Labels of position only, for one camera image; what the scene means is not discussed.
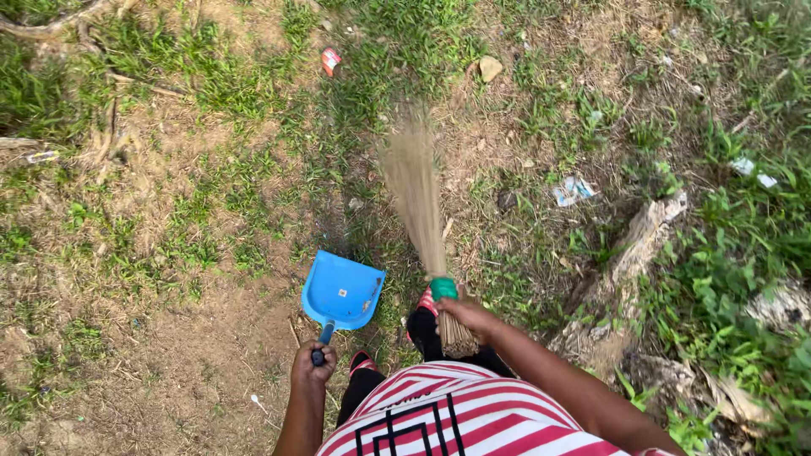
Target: black pants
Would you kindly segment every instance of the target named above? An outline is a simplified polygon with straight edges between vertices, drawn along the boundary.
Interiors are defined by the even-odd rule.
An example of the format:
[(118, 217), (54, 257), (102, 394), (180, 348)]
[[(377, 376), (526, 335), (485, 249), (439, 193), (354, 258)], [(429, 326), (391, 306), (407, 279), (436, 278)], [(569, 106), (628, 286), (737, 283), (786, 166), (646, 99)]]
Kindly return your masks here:
[[(491, 371), (515, 378), (513, 372), (504, 364), (492, 347), (481, 346), (479, 352), (473, 356), (466, 356), (460, 359), (450, 358), (442, 354), (442, 342), (440, 336), (436, 334), (436, 321), (434, 314), (426, 308), (417, 308), (411, 312), (408, 322), (405, 324), (411, 340), (417, 350), (423, 354), (423, 361), (461, 361), (462, 363), (475, 364), (479, 367), (490, 369)], [(346, 422), (350, 415), (358, 408), (363, 399), (371, 391), (385, 380), (386, 377), (380, 372), (371, 369), (357, 369), (350, 378), (350, 384), (346, 387), (344, 397), (341, 400), (341, 411), (338, 412), (336, 426)]]

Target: broom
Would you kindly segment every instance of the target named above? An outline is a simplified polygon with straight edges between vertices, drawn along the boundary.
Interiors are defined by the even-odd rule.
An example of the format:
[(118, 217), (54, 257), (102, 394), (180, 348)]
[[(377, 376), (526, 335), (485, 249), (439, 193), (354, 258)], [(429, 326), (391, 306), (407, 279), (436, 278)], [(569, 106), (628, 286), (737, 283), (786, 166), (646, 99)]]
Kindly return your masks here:
[[(431, 135), (420, 125), (412, 122), (403, 133), (391, 136), (391, 147), (383, 155), (383, 172), (388, 189), (394, 194), (397, 213), (425, 266), (426, 279), (431, 281), (433, 299), (457, 299), (456, 284), (448, 277), (442, 245)], [(453, 315), (440, 312), (437, 320), (444, 354), (461, 358), (478, 353), (476, 337)]]

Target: white paper litter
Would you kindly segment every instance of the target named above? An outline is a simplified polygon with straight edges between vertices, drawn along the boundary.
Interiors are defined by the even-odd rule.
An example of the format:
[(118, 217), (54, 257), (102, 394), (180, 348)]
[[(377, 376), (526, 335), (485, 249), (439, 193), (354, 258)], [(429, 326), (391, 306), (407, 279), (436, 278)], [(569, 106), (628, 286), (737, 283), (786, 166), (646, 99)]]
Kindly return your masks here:
[[(742, 176), (751, 175), (752, 171), (755, 170), (755, 164), (746, 157), (740, 157), (736, 160), (730, 161), (729, 166), (731, 166), (732, 169), (737, 171), (738, 174)], [(757, 180), (763, 185), (763, 187), (766, 188), (771, 188), (777, 183), (777, 179), (765, 174), (758, 174)]]
[(568, 176), (564, 179), (563, 185), (552, 189), (552, 195), (555, 196), (555, 200), (561, 208), (571, 206), (579, 200), (590, 198), (596, 194), (586, 181), (574, 176)]

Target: dustpan handle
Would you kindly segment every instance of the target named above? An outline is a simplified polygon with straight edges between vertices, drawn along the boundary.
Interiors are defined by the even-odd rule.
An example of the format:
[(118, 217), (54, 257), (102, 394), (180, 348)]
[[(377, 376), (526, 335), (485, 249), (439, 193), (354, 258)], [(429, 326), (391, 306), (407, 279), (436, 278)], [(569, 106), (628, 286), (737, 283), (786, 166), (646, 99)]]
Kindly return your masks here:
[[(321, 330), (321, 335), (318, 337), (318, 342), (321, 342), (324, 345), (329, 345), (330, 339), (333, 338), (334, 330), (335, 321), (327, 321), (327, 323), (324, 325), (324, 329)], [(324, 351), (322, 351), (320, 348), (316, 348), (312, 351), (312, 364), (317, 368), (324, 365)]]

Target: person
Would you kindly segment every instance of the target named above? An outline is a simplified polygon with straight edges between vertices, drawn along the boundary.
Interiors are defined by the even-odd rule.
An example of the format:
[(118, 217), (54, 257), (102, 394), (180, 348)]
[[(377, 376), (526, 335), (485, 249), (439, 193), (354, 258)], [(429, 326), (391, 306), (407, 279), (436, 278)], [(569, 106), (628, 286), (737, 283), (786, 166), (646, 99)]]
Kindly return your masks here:
[[(470, 328), (481, 351), (445, 358), (437, 311)], [(323, 443), (325, 385), (337, 355), (317, 341), (302, 344), (273, 455), (686, 456), (625, 398), (499, 320), (463, 289), (459, 300), (437, 303), (426, 290), (406, 328), (425, 362), (386, 378), (366, 352), (357, 353), (336, 430)], [(315, 348), (326, 358), (318, 368), (311, 362)]]

